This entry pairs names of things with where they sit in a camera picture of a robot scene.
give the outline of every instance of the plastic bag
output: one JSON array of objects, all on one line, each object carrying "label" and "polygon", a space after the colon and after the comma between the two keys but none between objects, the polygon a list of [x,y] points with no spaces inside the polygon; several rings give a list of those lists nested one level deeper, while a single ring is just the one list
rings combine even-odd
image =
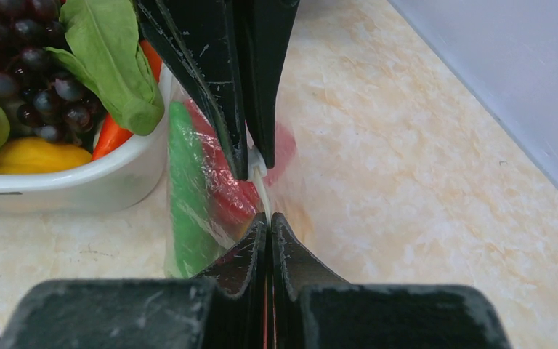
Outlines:
[{"label": "plastic bag", "polygon": [[[263,208],[253,183],[232,176],[206,117],[176,80],[173,86],[168,146],[172,232],[167,238],[165,271],[168,277],[190,277],[240,240]],[[275,167],[264,184],[273,211],[282,212],[297,238],[312,249],[314,228],[302,206],[304,181],[296,140],[288,118],[279,110],[276,119]]]}]

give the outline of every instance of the bunch of grapes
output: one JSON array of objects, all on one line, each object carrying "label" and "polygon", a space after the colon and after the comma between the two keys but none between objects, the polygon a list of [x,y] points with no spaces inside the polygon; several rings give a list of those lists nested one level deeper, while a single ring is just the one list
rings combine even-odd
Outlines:
[{"label": "bunch of grapes", "polygon": [[77,141],[103,112],[97,96],[53,62],[44,47],[68,49],[60,0],[0,0],[0,105],[50,142]]}]

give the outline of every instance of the yellow object in plastic bag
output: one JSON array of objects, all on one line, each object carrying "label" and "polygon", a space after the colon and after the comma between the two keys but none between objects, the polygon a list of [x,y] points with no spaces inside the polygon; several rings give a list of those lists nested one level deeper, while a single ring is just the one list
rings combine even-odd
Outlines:
[{"label": "yellow object in plastic bag", "polygon": [[91,153],[40,137],[10,140],[0,149],[0,175],[30,175],[73,169],[91,161]]}]

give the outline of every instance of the red object in plastic bag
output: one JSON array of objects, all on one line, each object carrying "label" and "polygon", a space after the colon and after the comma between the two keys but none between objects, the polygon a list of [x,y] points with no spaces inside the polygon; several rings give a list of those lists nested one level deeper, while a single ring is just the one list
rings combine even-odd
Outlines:
[{"label": "red object in plastic bag", "polygon": [[[215,217],[226,225],[239,225],[249,221],[258,211],[258,193],[251,182],[235,180],[227,165],[213,127],[206,120],[200,108],[189,99],[185,106],[191,115],[192,124],[202,142],[209,173],[209,192],[213,198],[212,209]],[[281,125],[275,128],[275,167],[269,170],[264,182],[272,185],[286,170],[296,153],[294,136]]]}]

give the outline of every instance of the white bowl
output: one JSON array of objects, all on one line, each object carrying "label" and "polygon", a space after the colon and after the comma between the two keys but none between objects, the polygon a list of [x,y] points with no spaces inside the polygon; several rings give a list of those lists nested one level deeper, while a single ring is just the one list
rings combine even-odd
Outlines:
[{"label": "white bowl", "polygon": [[166,114],[148,136],[133,136],[112,153],[49,174],[0,174],[0,213],[108,213],[130,207],[157,185],[166,166],[168,105],[174,77],[162,66]]}]

